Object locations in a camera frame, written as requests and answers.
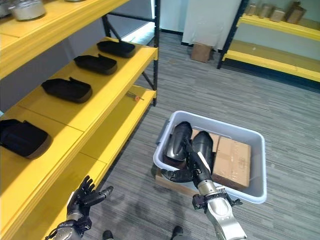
robotic hand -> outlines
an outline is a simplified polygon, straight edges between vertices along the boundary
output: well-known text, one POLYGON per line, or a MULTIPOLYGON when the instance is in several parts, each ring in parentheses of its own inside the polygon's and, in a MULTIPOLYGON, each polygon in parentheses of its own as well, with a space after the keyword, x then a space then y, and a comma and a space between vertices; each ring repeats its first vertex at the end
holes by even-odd
POLYGON ((200 194, 193 196, 194 209, 204 209, 209 221, 214 226, 218 240, 244 240, 247 235, 235 219, 232 207, 241 205, 240 199, 233 201, 225 188, 215 187, 211 177, 209 165, 202 153, 195 152, 189 139, 185 139, 185 150, 189 153, 187 158, 188 169, 167 171, 161 173, 174 182, 192 180, 200 194))
POLYGON ((96 205, 111 195, 114 187, 109 186, 105 190, 93 190, 93 180, 86 176, 79 188, 75 190, 67 204, 66 221, 60 223, 45 240, 80 240, 84 232, 91 228, 89 218, 90 207, 96 205))

silver container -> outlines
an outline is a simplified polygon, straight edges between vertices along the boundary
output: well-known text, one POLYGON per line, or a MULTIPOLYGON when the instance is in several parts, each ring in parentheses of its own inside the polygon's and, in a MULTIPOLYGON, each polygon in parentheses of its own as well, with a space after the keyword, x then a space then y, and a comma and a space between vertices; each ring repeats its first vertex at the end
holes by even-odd
POLYGON ((9 10, 18 21, 35 19, 46 13, 41 0, 14 0, 9 10))

white wall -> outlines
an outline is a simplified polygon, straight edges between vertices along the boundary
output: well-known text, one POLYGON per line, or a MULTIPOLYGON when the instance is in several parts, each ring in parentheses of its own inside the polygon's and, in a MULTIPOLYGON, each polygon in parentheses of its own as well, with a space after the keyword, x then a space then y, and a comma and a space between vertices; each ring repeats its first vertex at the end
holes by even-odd
POLYGON ((189 0, 161 0, 160 28, 183 32, 189 0))
POLYGON ((216 45, 217 49, 222 49, 240 2, 241 0, 189 0, 182 41, 192 44, 198 22, 204 21, 207 27, 212 29, 215 29, 217 25, 223 26, 216 45))

metal shelving unit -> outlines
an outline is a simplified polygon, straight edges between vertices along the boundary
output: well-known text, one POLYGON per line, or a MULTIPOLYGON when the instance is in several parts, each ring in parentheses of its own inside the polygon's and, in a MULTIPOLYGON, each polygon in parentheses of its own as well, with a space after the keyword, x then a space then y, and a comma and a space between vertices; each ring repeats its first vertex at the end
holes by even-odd
MULTIPOLYGON (((121 37, 118 35, 116 30, 111 26, 111 24, 108 21, 108 15, 128 18, 128 19, 135 19, 135 20, 141 20, 145 22, 151 22, 154 23, 154 36, 149 41, 149 43, 153 40, 153 47, 158 48, 159 47, 159 38, 160 38, 160 0, 154 0, 154 18, 148 18, 148 17, 142 17, 142 16, 136 16, 136 15, 129 15, 129 14, 122 14, 117 12, 109 12, 108 14, 104 15, 102 17, 102 22, 104 26, 105 35, 107 37, 111 37, 111 31, 114 33, 114 35, 121 40, 121 37)), ((148 78, 147 74, 145 72, 142 73, 145 80, 149 83, 150 87, 156 91, 158 88, 158 59, 153 61, 153 83, 148 78)), ((156 106, 157 104, 157 98, 153 99, 153 106, 156 106)))
MULTIPOLYGON (((103 1, 102 4, 107 3, 107 7, 103 10, 99 5, 100 1, 87 0, 77 4, 63 1, 46 3, 50 4, 55 12, 60 8, 65 11, 66 15, 60 16, 59 13, 57 21, 75 16, 78 21, 83 20, 82 23, 78 22, 76 27, 72 26, 73 21, 66 21, 70 24, 70 29, 64 24, 59 29, 53 29, 52 32, 58 36, 51 42, 48 40, 50 43, 43 42, 51 36, 48 25, 53 26, 55 23, 46 17, 55 18, 47 7, 47 15, 38 22, 14 22, 11 18, 1 20, 0 34, 5 37, 2 39, 0 54, 6 56, 1 59, 1 67, 6 65, 7 69, 2 76, 51 47, 53 42, 61 41, 88 24, 86 14, 89 12, 91 16, 88 19, 95 20, 97 16, 101 17, 127 2, 127 0, 103 1), (3 34, 2 31, 7 29, 8 24, 11 26, 11 31, 18 33, 19 29, 23 29, 26 35, 23 33, 20 37, 15 37, 3 34), (42 39, 37 38, 43 31, 48 31, 48 34, 44 34, 42 39), (14 51, 12 46, 18 43, 26 43, 30 47, 30 52, 27 53, 27 58, 12 64, 11 55, 18 54, 18 50, 14 51)), ((71 190, 77 188, 87 174, 99 184, 151 102, 156 105, 160 0, 155 2, 155 19, 152 19, 155 22, 154 47, 136 44, 133 57, 121 58, 99 52, 94 45, 83 54, 96 56, 99 53, 115 59, 117 70, 114 74, 106 76, 94 73, 77 67, 72 61, 51 77, 68 79, 72 76, 90 84, 93 94, 87 102, 81 104, 68 102, 46 94, 42 87, 38 86, 0 118, 0 120, 26 120, 45 130, 52 137, 49 149, 33 160, 27 160, 0 146, 1 239, 20 239, 28 235, 28 238, 40 240, 56 227, 57 223, 64 221, 66 203, 71 190), (144 72, 152 61, 153 82, 144 72), (134 85, 141 74, 151 89, 134 85), (143 100, 134 101, 132 97, 126 95, 128 91, 143 100), (58 202, 54 197, 57 189, 59 198, 61 197, 58 202), (50 214, 44 221, 42 216, 48 213, 48 208, 50 214)), ((102 39, 105 40, 117 41, 109 37, 102 39)))
POLYGON ((240 3, 221 52, 217 68, 220 69, 223 62, 230 59, 320 82, 319 60, 253 43, 233 40, 238 26, 240 24, 249 24, 320 41, 320 23, 302 19, 299 24, 291 24, 284 21, 273 22, 268 18, 259 18, 256 15, 245 15, 244 11, 247 4, 247 0, 242 0, 240 3))

white plastic bin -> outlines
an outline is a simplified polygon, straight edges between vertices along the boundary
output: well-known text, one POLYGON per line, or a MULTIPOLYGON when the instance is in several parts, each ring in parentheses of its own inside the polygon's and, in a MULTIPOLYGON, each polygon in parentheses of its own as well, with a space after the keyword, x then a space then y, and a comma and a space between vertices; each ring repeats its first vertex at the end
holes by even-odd
MULTIPOLYGON (((251 166, 249 187, 242 191, 229 187, 226 187, 225 189, 233 199, 239 198, 254 204, 262 204, 266 201, 267 177, 265 139, 260 133, 240 126, 235 126, 186 111, 174 112, 166 124, 164 131, 162 131, 162 136, 159 137, 157 148, 153 155, 153 161, 158 168, 166 169, 168 171, 177 170, 177 168, 164 163, 163 151, 174 127, 183 121, 189 122, 193 129, 205 130, 250 145, 251 166)), ((178 184, 185 185, 191 189, 196 189, 192 182, 178 184)))

